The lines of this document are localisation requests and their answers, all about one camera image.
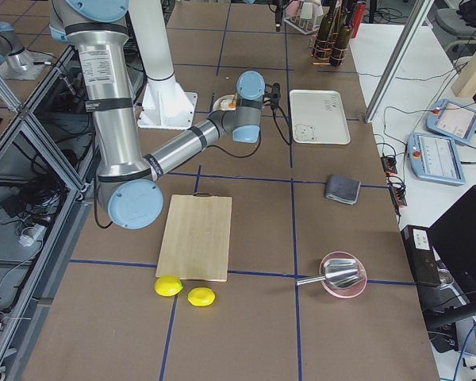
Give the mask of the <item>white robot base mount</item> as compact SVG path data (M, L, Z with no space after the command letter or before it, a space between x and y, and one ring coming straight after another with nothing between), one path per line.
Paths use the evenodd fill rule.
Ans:
M148 82L142 101L143 128L192 126L197 95L186 93L175 78L160 1L131 1L129 16Z

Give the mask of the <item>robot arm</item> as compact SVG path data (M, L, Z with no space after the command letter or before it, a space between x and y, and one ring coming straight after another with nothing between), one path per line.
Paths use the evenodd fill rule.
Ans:
M157 180L229 134L255 143L263 106L280 98L278 85L246 71L236 83L232 110L214 110L192 122L194 94L175 78L163 10L158 1L53 1L53 38L74 46L86 84L86 110L96 128L102 162L95 197L112 223L126 229L150 225L163 208ZM156 151L140 150L133 92L124 46L135 37L147 77L143 118L152 127L179 134Z
M44 67L39 53L29 51L8 22L0 21L0 76L4 79L35 80Z

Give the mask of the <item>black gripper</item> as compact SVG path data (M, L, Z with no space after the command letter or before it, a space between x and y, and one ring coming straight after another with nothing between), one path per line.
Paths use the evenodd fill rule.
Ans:
M263 95L263 105L269 106L272 111L279 108L281 100L281 85L279 83L266 84Z

